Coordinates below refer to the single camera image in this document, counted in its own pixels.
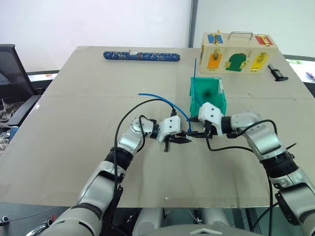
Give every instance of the wooden lock box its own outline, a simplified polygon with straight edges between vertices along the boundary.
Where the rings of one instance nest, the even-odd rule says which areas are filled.
[[[267,34],[204,33],[200,73],[262,74],[277,51],[277,45]]]

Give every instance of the gray table surface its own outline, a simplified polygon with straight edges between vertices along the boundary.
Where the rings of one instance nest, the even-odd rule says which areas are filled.
[[[174,52],[179,62],[114,61],[103,51]],[[71,206],[109,149],[121,117],[146,100],[139,92],[159,94],[189,113],[190,77],[199,49],[79,47],[70,56],[0,158],[0,202]],[[227,113],[245,110],[273,119],[295,161],[315,182],[312,145],[315,101],[281,53],[272,65],[289,77],[275,82],[263,75],[221,77]],[[169,107],[154,102],[137,109],[163,120]],[[182,119],[182,128],[187,124]],[[201,124],[194,124],[201,130]],[[247,146],[244,138],[215,137],[213,147]],[[269,204],[267,178],[253,154],[244,150],[209,152],[204,140],[163,145],[148,140],[132,161],[122,186],[120,207],[256,207]]]

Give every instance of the cloth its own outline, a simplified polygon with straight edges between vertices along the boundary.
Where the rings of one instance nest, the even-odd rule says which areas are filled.
[[[19,107],[23,104],[23,102],[15,102],[6,104],[2,100],[3,110],[0,111],[0,130],[8,129],[10,126],[6,124],[9,119],[13,116],[13,114],[19,109]],[[0,156],[9,145],[9,139],[5,137],[6,132],[2,132],[0,134]]]

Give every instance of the black mesh chair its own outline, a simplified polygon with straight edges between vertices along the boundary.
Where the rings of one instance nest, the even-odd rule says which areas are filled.
[[[15,45],[0,44],[0,100],[5,103],[24,102],[6,124],[20,126],[39,98],[15,51]]]

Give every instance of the blue patterned cylinder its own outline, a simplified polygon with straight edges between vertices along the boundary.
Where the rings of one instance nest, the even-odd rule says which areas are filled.
[[[103,55],[108,60],[179,61],[180,59],[180,55],[178,53],[139,53],[105,51]]]

